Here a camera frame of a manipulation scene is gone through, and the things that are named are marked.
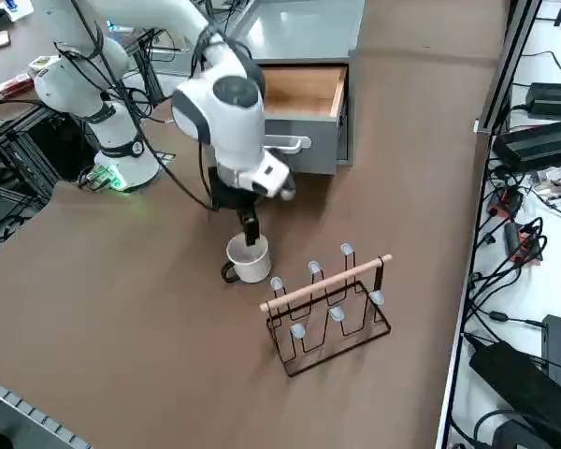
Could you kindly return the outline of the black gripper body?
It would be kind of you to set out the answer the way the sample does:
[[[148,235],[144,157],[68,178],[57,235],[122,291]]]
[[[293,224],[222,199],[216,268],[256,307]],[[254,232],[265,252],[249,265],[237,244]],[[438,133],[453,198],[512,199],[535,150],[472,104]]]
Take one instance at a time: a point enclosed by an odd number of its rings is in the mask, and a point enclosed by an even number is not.
[[[251,210],[261,196],[255,192],[226,185],[219,178],[210,179],[210,199],[213,210]]]

